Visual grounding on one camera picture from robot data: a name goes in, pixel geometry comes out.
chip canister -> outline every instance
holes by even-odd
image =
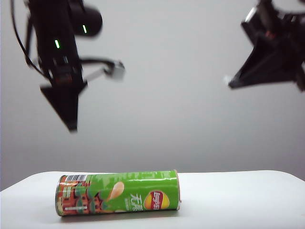
[[[60,216],[179,209],[176,170],[64,175],[56,188]]]

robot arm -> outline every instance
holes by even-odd
[[[304,91],[305,13],[284,13],[272,0],[260,0],[242,28],[254,48],[229,87],[292,81]]]

black cable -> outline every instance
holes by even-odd
[[[17,31],[17,27],[16,27],[16,21],[15,21],[15,1],[14,0],[10,0],[10,13],[11,13],[11,19],[12,19],[12,22],[13,22],[13,27],[14,27],[14,31],[15,31],[15,35],[16,35],[16,38],[17,38],[17,41],[27,59],[27,63],[29,65],[31,65],[38,73],[40,73],[42,76],[45,77],[45,75],[43,74],[43,72],[38,69],[38,67],[36,65],[33,64],[33,62],[31,61],[31,59],[29,58],[29,56],[27,55],[26,53],[26,50],[22,44],[22,41],[20,40],[20,37],[18,35],[18,31]]]

metal can rim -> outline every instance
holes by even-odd
[[[61,183],[61,179],[62,179],[64,176],[66,176],[66,175],[62,175],[62,176],[59,178],[59,181],[58,181],[57,187],[56,187],[56,193],[55,193],[55,209],[56,209],[57,215],[59,215],[59,216],[63,216],[63,215],[61,215],[61,214],[59,213],[59,211],[58,211],[57,195],[58,195],[58,189],[59,189],[59,186],[60,186],[60,183]]]

lay's logo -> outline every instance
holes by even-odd
[[[166,209],[170,205],[167,195],[162,191],[151,191],[144,201],[147,210]]]

